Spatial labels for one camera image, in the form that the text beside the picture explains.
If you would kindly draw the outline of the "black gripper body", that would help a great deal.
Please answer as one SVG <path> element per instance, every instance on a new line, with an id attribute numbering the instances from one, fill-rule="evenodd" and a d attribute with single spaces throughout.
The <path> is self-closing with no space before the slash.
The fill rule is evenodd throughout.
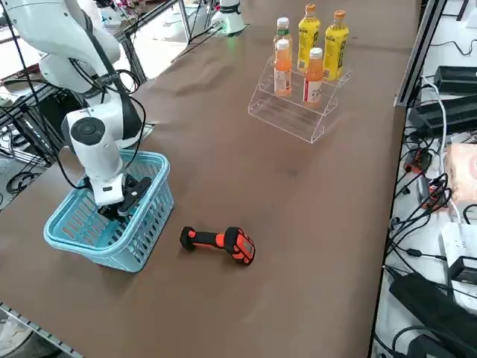
<path id="1" fill-rule="evenodd" d="M 143 177 L 141 180 L 136 180 L 132 175 L 127 175 L 123 188 L 124 200 L 120 203 L 120 211 L 128 212 L 134 208 L 147 192 L 151 182 L 150 177 Z"/>

